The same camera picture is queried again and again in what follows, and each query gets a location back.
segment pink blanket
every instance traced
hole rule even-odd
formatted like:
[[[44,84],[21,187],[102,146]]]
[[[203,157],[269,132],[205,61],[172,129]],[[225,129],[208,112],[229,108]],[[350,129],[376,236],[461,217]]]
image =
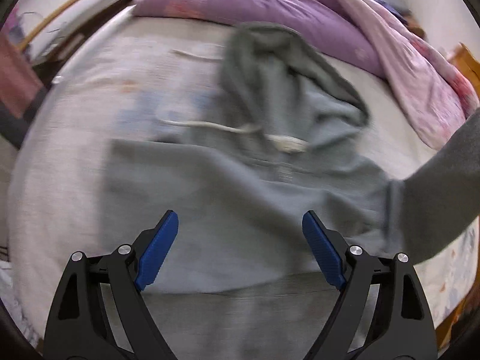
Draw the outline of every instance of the pink blanket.
[[[371,42],[418,136],[440,149],[479,106],[471,83],[373,0],[338,0]]]

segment mattress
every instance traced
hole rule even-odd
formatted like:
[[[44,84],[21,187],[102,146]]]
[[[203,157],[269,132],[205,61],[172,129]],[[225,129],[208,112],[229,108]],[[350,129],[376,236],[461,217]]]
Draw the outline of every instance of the mattress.
[[[217,87],[222,45],[232,31],[232,27],[199,20],[131,17],[128,8],[98,31],[61,71],[21,149],[8,201],[14,285],[27,319],[41,335],[70,254],[78,250],[89,256],[109,254],[117,246],[107,249],[99,242],[104,231],[99,196],[112,140],[155,140],[159,128],[155,115],[164,112],[149,94],[156,90],[165,93],[168,102],[163,103],[171,104],[171,112],[195,120],[201,101],[192,104],[184,99],[197,93],[201,99],[202,93]],[[385,81],[326,58],[353,84],[370,110],[370,126],[358,141],[362,155],[392,178],[402,179],[435,154],[409,126]],[[435,326],[470,290],[478,242],[476,221],[441,253],[415,267]],[[215,310],[217,298],[211,295],[199,294],[195,304]],[[184,295],[170,296],[179,297],[169,298],[171,305]],[[164,298],[148,291],[144,298],[161,324],[166,311],[161,310],[159,299]],[[248,294],[242,292],[240,298]],[[107,307],[111,310],[111,300]],[[189,317],[195,314],[184,306],[176,310]],[[307,317],[308,310],[298,312]],[[118,320],[112,325],[119,342],[128,346],[120,337]],[[233,329],[224,327],[224,332]],[[169,341],[181,330],[190,335],[191,348],[180,341],[177,348]],[[191,355],[178,353],[179,357],[202,357],[195,354],[194,326],[180,329],[174,324],[164,335],[174,352]],[[310,344],[305,344],[305,351]]]

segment floor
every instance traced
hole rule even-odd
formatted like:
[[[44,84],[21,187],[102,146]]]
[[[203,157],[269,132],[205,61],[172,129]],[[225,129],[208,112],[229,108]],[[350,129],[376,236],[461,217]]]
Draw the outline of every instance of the floor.
[[[7,191],[16,157],[17,149],[0,136],[0,260],[8,247]]]

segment pillow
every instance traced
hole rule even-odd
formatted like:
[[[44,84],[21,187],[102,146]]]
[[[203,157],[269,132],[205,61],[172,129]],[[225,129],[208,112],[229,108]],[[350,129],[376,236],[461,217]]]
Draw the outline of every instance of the pillow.
[[[392,6],[400,15],[410,15],[411,11],[409,7],[402,0],[382,0],[388,5]]]

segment pink cloth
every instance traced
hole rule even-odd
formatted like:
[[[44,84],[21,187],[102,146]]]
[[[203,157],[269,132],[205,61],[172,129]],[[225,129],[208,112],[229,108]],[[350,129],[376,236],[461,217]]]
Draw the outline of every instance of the pink cloth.
[[[440,149],[479,106],[471,83],[373,0],[338,0],[380,57],[398,104],[418,136]]]
[[[21,118],[43,84],[23,55],[0,31],[0,101]]]

